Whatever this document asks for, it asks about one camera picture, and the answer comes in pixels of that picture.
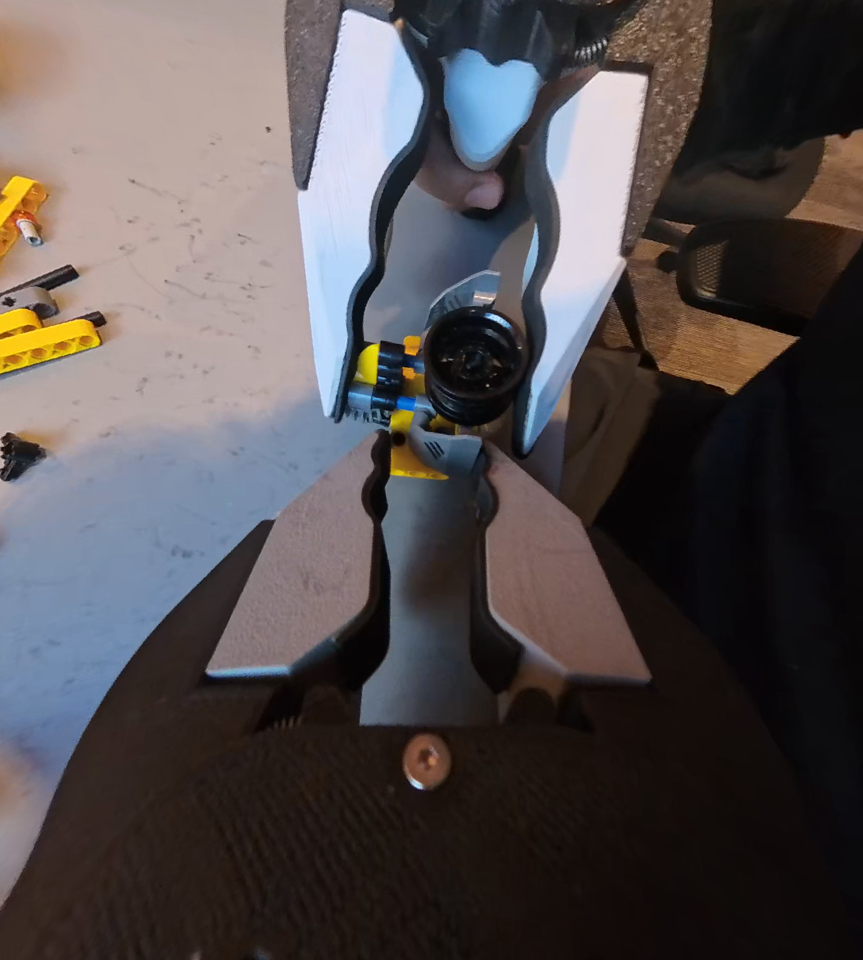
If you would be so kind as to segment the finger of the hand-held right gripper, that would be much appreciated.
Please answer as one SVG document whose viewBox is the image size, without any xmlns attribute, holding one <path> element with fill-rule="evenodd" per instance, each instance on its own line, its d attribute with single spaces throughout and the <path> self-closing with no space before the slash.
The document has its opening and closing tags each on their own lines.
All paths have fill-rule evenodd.
<svg viewBox="0 0 863 960">
<path fill-rule="evenodd" d="M 512 446 L 549 426 L 624 272 L 623 252 L 650 67 L 589 67 L 544 82 L 529 118 L 523 189 L 534 233 L 522 272 L 529 359 Z"/>
<path fill-rule="evenodd" d="M 393 215 L 428 140 L 429 78 L 405 22 L 343 9 L 323 93 L 298 218 L 321 406 L 339 422 Z"/>
</svg>

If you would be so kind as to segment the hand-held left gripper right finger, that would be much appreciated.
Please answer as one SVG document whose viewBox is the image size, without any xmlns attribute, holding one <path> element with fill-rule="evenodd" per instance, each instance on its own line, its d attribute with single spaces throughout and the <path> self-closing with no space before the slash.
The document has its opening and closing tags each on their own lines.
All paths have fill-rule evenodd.
<svg viewBox="0 0 863 960">
<path fill-rule="evenodd" d="M 475 464 L 473 667 L 499 715 L 653 681 L 581 520 L 494 443 Z"/>
</svg>

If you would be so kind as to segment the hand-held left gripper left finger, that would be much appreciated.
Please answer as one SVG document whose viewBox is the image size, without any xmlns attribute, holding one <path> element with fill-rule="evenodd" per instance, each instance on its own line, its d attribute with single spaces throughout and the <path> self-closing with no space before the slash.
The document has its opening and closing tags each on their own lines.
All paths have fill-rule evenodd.
<svg viewBox="0 0 863 960">
<path fill-rule="evenodd" d="M 390 436 L 377 431 L 272 522 L 210 656 L 213 681 L 358 693 L 390 647 L 383 535 Z"/>
</svg>

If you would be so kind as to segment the yellow grey brick gear assembly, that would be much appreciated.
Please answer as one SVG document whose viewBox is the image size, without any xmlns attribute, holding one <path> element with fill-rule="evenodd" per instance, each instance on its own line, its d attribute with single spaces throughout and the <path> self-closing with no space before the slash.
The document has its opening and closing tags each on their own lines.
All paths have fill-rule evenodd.
<svg viewBox="0 0 863 960">
<path fill-rule="evenodd" d="M 390 435 L 391 474 L 444 480 L 473 472 L 483 450 L 481 428 L 457 425 L 433 406 L 425 384 L 424 346 L 445 316 L 494 306 L 500 280 L 497 270 L 471 274 L 433 302 L 421 335 L 372 342 L 358 354 L 342 417 Z"/>
</svg>

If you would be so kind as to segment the black toy wheel hub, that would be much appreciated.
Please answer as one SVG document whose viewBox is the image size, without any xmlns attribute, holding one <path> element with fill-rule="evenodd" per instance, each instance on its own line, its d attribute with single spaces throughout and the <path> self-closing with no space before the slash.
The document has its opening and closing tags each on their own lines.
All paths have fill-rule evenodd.
<svg viewBox="0 0 863 960">
<path fill-rule="evenodd" d="M 529 361 L 518 326 L 486 307 L 460 307 L 425 334 L 425 394 L 435 412 L 462 427 L 499 419 L 515 401 Z"/>
</svg>

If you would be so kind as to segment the light grey desk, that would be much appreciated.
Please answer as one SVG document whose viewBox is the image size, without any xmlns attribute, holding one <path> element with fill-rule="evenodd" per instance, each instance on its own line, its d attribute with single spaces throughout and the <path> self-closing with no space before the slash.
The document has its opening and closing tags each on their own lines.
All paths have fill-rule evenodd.
<svg viewBox="0 0 863 960">
<path fill-rule="evenodd" d="M 0 2 L 0 177 L 41 182 L 65 316 L 104 344 L 0 378 L 0 906 L 78 738 L 150 630 L 353 446 L 323 418 L 283 2 Z"/>
</svg>

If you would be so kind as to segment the person's right hand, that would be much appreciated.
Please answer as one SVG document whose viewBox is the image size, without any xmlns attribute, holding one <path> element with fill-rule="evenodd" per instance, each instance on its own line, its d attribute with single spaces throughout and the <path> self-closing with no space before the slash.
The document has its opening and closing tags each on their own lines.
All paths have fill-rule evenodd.
<svg viewBox="0 0 863 960">
<path fill-rule="evenodd" d="M 430 128 L 414 184 L 449 209 L 462 213 L 490 214 L 501 206 L 507 191 L 500 173 L 476 171 L 466 166 L 454 150 L 447 126 L 438 122 Z"/>
</svg>

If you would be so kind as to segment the black office chair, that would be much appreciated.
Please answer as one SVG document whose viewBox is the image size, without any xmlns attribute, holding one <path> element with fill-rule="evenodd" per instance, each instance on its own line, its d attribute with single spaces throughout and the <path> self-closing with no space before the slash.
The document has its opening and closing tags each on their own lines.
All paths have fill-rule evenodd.
<svg viewBox="0 0 863 960">
<path fill-rule="evenodd" d="M 821 172 L 822 138 L 791 150 L 676 162 L 644 238 L 688 306 L 798 337 L 863 245 L 851 226 L 796 219 Z"/>
</svg>

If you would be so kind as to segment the small black connector brick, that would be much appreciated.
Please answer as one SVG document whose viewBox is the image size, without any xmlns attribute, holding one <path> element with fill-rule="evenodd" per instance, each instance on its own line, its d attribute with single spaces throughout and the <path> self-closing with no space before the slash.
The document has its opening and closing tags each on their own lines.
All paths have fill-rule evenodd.
<svg viewBox="0 0 863 960">
<path fill-rule="evenodd" d="M 8 432 L 0 438 L 0 480 L 13 482 L 46 459 L 48 451 L 39 443 Z"/>
</svg>

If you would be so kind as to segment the grey rack gear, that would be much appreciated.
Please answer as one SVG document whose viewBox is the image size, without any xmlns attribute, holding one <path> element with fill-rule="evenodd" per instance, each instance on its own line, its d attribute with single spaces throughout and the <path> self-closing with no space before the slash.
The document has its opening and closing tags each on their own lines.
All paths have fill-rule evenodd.
<svg viewBox="0 0 863 960">
<path fill-rule="evenodd" d="M 38 286 L 22 287 L 0 294 L 0 315 L 13 309 L 29 309 L 40 320 L 53 318 L 60 312 L 52 293 Z"/>
</svg>

